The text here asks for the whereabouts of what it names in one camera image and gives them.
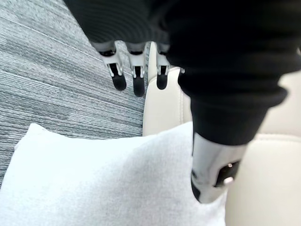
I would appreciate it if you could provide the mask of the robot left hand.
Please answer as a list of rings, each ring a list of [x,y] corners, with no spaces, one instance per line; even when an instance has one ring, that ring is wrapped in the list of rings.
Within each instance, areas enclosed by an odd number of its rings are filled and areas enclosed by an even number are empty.
[[[157,45],[157,87],[171,66],[190,97],[191,188],[215,201],[235,180],[268,110],[284,101],[280,78],[301,68],[298,0],[67,0],[117,90],[127,86],[115,45],[127,47],[134,94],[144,95],[144,48]]]

